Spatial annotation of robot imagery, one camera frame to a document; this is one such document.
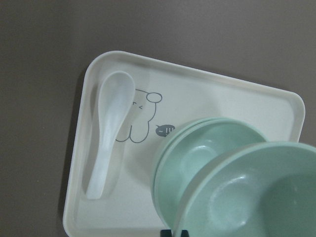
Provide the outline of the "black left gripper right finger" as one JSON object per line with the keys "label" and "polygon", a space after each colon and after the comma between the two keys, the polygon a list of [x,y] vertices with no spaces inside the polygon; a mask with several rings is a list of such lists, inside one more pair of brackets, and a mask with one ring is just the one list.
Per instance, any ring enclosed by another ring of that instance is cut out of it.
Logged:
{"label": "black left gripper right finger", "polygon": [[187,230],[182,230],[181,237],[190,237],[189,232]]}

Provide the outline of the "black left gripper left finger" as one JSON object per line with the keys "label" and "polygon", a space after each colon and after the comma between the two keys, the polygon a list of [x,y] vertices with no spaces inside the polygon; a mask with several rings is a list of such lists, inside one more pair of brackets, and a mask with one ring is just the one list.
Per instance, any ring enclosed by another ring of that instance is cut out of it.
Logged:
{"label": "black left gripper left finger", "polygon": [[160,237],[173,237],[173,232],[170,229],[161,230]]}

